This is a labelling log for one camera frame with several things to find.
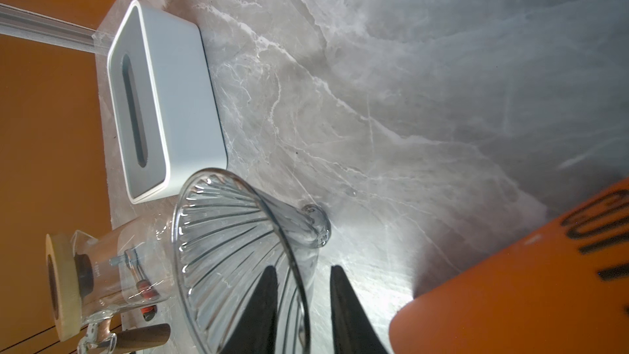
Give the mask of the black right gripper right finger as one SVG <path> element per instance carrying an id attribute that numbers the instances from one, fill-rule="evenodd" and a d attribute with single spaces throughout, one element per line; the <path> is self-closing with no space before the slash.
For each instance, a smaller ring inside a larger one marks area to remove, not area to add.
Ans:
<path id="1" fill-rule="evenodd" d="M 330 301 L 336 354 L 388 353 L 340 265 L 331 267 Z"/>

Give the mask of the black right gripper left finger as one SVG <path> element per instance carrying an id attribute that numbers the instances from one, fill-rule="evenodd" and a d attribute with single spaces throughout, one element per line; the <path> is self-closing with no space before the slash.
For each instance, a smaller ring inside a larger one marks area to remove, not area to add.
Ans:
<path id="1" fill-rule="evenodd" d="M 278 278 L 269 265 L 263 271 L 232 336 L 222 353 L 275 353 Z"/>

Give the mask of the clear glass dripper cone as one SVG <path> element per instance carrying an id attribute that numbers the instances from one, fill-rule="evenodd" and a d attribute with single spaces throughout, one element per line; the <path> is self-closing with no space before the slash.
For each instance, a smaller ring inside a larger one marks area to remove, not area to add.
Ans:
<path id="1" fill-rule="evenodd" d="M 291 206 L 234 173 L 205 169 L 183 185 L 171 223 L 178 300 L 200 352 L 232 337 L 263 271 L 278 277 L 277 353 L 312 351 L 310 304 L 331 224 L 319 206 Z"/>

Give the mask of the white grey tissue box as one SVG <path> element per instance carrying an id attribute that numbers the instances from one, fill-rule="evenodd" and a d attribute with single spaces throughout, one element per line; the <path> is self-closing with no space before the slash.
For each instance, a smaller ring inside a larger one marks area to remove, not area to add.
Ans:
<path id="1" fill-rule="evenodd" d="M 177 195 L 194 173 L 227 167 L 197 25 L 134 0 L 106 70 L 131 203 Z"/>

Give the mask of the red handled ratchet wrench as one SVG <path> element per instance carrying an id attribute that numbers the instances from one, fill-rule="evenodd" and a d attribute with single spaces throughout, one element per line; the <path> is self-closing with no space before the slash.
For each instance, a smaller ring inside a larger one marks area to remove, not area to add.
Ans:
<path id="1" fill-rule="evenodd" d="M 136 283 L 136 288 L 139 291 L 142 299 L 145 301 L 153 301 L 160 298 L 160 294 L 153 288 L 151 283 L 148 280 L 139 280 Z M 144 306 L 141 308 L 141 313 L 143 319 L 147 322 L 151 321 L 155 315 L 157 314 L 157 305 L 151 304 L 149 306 Z"/>

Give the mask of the aluminium corner post left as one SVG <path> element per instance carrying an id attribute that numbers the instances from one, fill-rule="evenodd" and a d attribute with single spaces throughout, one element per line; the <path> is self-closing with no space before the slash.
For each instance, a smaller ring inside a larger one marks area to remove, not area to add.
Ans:
<path id="1" fill-rule="evenodd" d="M 1 35 L 96 55 L 107 55 L 113 40 L 110 34 L 3 3 Z"/>

